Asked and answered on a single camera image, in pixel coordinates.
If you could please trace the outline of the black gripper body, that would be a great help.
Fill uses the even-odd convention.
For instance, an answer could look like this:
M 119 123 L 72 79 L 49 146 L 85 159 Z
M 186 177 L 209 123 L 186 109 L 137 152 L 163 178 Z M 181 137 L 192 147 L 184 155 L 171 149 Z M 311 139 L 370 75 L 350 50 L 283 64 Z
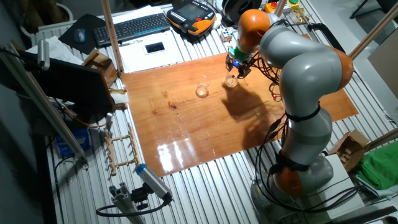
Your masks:
M 233 68 L 236 68 L 238 71 L 239 70 L 245 70 L 245 69 L 251 69 L 251 66 L 249 64 L 251 57 L 249 55 L 238 55 L 235 56 L 232 53 L 228 53 L 226 56 L 225 63 L 232 63 Z

